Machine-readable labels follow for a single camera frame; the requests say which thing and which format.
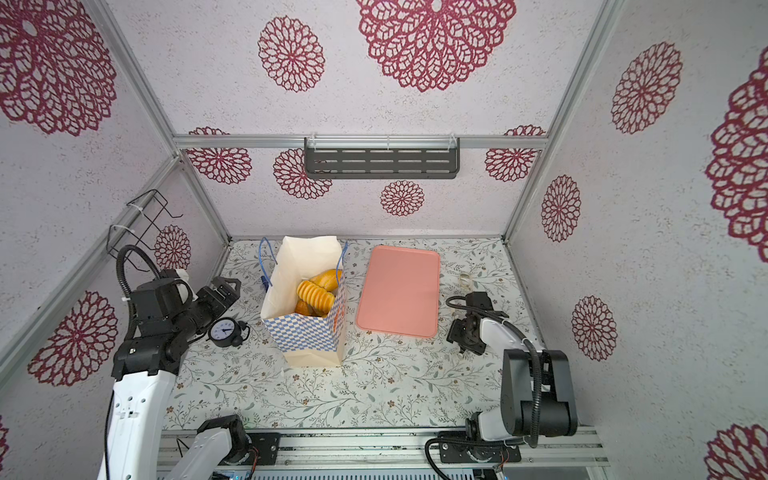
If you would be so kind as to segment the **blue checkered paper bag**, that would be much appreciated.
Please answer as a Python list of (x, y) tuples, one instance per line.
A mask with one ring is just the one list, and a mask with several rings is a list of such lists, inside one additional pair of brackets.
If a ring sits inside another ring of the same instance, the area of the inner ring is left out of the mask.
[(292, 367), (339, 367), (346, 338), (344, 257), (335, 236), (286, 236), (273, 250), (259, 242), (266, 284), (261, 320)]

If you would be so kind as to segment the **striped twisted bread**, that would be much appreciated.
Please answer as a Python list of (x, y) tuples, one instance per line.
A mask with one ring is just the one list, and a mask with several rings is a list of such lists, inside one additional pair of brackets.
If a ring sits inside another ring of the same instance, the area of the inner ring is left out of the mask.
[(320, 315), (328, 314), (336, 300), (331, 292), (308, 280), (304, 280), (298, 285), (297, 295), (300, 300)]

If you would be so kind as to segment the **long baguette bread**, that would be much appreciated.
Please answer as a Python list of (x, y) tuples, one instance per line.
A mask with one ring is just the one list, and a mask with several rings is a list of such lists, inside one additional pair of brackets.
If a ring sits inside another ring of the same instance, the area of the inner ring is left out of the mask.
[(334, 292), (338, 289), (342, 276), (343, 270), (334, 268), (312, 277), (310, 282), (327, 292)]

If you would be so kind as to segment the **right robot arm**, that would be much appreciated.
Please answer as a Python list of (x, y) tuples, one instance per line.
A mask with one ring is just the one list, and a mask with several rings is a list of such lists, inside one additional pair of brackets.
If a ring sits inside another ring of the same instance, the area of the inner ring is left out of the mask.
[(520, 440), (535, 448), (542, 437), (577, 433), (574, 387), (564, 352), (536, 347), (507, 314), (493, 307), (485, 292), (451, 296), (446, 305), (464, 313), (452, 322), (447, 341), (462, 353), (490, 351), (501, 361), (499, 405), (466, 420), (469, 441)]

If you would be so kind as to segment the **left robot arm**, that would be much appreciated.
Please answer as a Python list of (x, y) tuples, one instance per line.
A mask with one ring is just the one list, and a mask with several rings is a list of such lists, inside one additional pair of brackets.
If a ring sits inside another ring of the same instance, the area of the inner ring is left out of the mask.
[(193, 292), (182, 271), (166, 270), (127, 294), (135, 328), (114, 355), (114, 379), (100, 479), (154, 479), (162, 421), (192, 339), (241, 296), (241, 281), (216, 277)]

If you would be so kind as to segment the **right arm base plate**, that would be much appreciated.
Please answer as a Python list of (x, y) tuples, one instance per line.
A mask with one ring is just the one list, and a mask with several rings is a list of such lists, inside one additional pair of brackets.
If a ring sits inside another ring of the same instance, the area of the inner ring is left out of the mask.
[(522, 459), (519, 445), (511, 440), (471, 440), (459, 431), (441, 431), (437, 438), (440, 461), (446, 464), (517, 463)]

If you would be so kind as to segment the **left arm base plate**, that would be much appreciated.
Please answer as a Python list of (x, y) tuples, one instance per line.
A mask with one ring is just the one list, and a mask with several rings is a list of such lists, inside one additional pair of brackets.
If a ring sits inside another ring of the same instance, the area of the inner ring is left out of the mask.
[(237, 414), (206, 420), (197, 429), (198, 434), (223, 430), (231, 448), (219, 461), (220, 465), (266, 465), (276, 463), (281, 435), (279, 433), (248, 433)]

